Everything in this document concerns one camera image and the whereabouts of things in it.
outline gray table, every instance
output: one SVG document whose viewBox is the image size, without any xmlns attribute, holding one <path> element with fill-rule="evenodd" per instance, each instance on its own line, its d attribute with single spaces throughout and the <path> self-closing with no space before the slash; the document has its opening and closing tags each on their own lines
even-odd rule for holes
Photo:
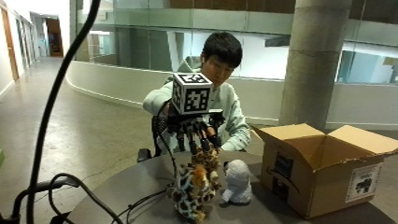
<svg viewBox="0 0 398 224">
<path fill-rule="evenodd" d="M 177 164 L 190 160 L 189 153 L 174 154 Z M 218 206 L 217 197 L 205 206 L 209 211 L 205 223 L 395 223 L 382 211 L 371 204 L 363 203 L 349 209 L 327 214 L 322 217 L 303 220 L 290 207 L 278 200 L 273 193 L 262 187 L 258 178 L 261 174 L 261 157 L 242 152 L 221 152 L 221 162 L 234 159 L 243 160 L 251 171 L 251 187 L 254 197 L 249 205 L 226 208 Z M 218 170 L 221 190 L 225 189 L 222 170 Z M 133 165 L 113 175 L 93 192 L 102 202 L 118 214 L 130 203 L 144 196 L 161 191 L 172 182 L 173 165 L 169 156 L 160 156 L 149 161 Z M 74 223 L 110 223 L 112 217 L 90 201 L 88 197 L 77 204 L 69 214 Z M 144 203 L 130 215 L 130 223 L 185 223 L 176 212 L 172 202 L 162 194 Z"/>
</svg>

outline leopard print plush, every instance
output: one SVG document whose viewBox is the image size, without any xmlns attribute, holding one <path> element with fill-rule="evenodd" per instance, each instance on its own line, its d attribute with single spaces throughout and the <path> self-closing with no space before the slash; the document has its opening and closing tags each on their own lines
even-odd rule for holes
<svg viewBox="0 0 398 224">
<path fill-rule="evenodd" d="M 202 204 L 215 196 L 201 164 L 180 167 L 177 187 L 168 188 L 166 196 L 173 201 L 180 214 L 194 223 L 201 223 L 205 219 Z"/>
<path fill-rule="evenodd" d="M 210 185 L 214 190 L 219 189 L 221 184 L 218 183 L 218 174 L 217 170 L 219 167 L 219 148 L 214 148 L 213 144 L 210 144 L 210 150 L 204 152 L 201 147 L 197 148 L 197 154 L 192 156 L 192 163 L 193 164 L 202 164 L 206 172 L 208 172 L 208 179 L 210 181 Z"/>
</svg>

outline black hair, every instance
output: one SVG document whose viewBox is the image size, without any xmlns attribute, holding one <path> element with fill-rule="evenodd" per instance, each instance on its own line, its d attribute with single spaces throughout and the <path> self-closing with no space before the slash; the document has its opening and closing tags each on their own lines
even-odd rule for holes
<svg viewBox="0 0 398 224">
<path fill-rule="evenodd" d="M 202 47 L 204 59 L 218 56 L 222 63 L 237 68 L 241 62 L 242 50 L 237 38 L 226 32 L 212 33 Z"/>
</svg>

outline glass railing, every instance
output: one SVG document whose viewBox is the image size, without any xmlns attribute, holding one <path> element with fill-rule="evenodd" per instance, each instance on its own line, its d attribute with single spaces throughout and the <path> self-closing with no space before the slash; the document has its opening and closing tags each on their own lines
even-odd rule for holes
<svg viewBox="0 0 398 224">
<path fill-rule="evenodd" d="M 89 0 L 77 2 L 81 27 Z M 394 0 L 353 0 L 335 82 L 397 83 L 397 8 Z M 293 13 L 290 0 L 104 0 L 76 60 L 178 71 L 186 57 L 200 56 L 208 35 L 222 30 L 243 50 L 233 76 L 282 80 Z"/>
</svg>

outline sticker on box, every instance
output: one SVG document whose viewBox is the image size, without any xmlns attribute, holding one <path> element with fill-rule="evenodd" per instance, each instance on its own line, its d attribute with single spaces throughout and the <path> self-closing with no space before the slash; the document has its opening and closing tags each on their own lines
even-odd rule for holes
<svg viewBox="0 0 398 224">
<path fill-rule="evenodd" d="M 383 163 L 351 171 L 346 203 L 374 195 Z"/>
</svg>

